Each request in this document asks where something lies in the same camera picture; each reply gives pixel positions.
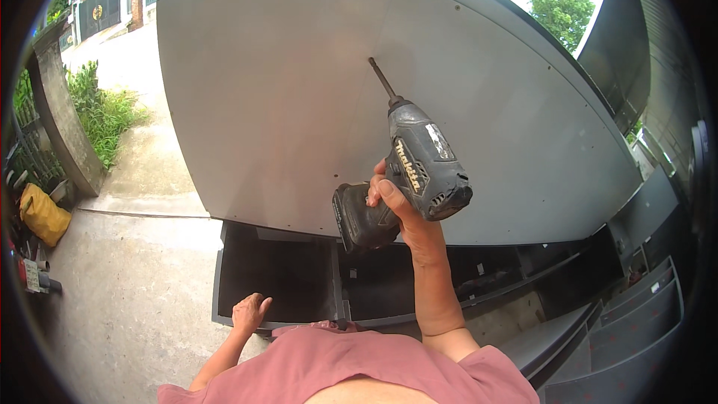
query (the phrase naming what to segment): green grass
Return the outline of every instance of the green grass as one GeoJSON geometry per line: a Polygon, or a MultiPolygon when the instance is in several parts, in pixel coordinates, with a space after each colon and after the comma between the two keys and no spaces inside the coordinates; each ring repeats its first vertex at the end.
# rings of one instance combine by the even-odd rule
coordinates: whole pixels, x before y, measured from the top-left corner
{"type": "Polygon", "coordinates": [[[67,87],[80,123],[90,144],[106,168],[115,162],[122,132],[147,117],[146,110],[135,106],[133,91],[99,89],[97,61],[90,61],[73,74],[67,72],[67,87]]]}

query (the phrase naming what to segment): pink shirt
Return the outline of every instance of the pink shirt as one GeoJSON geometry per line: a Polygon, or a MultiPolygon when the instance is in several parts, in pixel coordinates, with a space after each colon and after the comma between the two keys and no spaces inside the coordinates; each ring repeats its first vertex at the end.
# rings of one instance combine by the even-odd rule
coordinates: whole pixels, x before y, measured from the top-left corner
{"type": "Polygon", "coordinates": [[[211,379],[201,391],[160,385],[159,404],[292,403],[364,374],[425,392],[438,403],[533,403],[531,384],[501,351],[483,346],[460,362],[398,334],[297,327],[265,353],[211,379]]]}

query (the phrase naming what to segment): white panel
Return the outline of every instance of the white panel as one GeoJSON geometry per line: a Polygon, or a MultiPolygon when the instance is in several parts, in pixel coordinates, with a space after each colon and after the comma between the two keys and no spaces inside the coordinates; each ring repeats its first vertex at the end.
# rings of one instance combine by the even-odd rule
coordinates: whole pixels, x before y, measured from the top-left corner
{"type": "Polygon", "coordinates": [[[641,180],[625,142],[581,88],[456,4],[158,1],[168,104],[210,214],[336,236],[334,189],[389,153],[374,56],[469,173],[474,198],[444,222],[449,244],[580,239],[611,218],[641,180]]]}

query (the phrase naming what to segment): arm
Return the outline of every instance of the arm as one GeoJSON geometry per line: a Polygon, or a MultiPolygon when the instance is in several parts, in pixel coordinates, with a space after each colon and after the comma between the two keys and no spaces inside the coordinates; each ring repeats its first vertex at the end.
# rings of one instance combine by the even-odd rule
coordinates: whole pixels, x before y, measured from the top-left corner
{"type": "Polygon", "coordinates": [[[369,206],[382,198],[401,220],[401,237],[411,248],[414,264],[414,299],[422,342],[459,362],[479,349],[466,329],[464,315],[451,281],[441,224],[426,221],[390,181],[384,179],[384,161],[374,167],[369,206]]]}
{"type": "Polygon", "coordinates": [[[190,384],[191,392],[202,390],[214,376],[237,365],[242,348],[259,327],[270,304],[271,298],[264,299],[261,294],[253,293],[234,306],[232,309],[234,327],[217,352],[197,373],[190,384]]]}

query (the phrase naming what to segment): makita drill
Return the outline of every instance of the makita drill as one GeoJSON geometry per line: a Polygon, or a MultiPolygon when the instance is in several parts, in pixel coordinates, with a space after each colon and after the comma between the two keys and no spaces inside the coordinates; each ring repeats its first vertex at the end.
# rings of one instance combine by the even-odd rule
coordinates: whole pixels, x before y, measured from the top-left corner
{"type": "MultiPolygon", "coordinates": [[[[381,70],[369,64],[389,94],[386,179],[428,221],[444,220],[469,204],[469,177],[439,127],[414,103],[394,94],[381,70]]],[[[367,206],[369,183],[342,184],[332,198],[339,233],[349,254],[389,245],[399,234],[399,218],[383,201],[367,206]]]]}

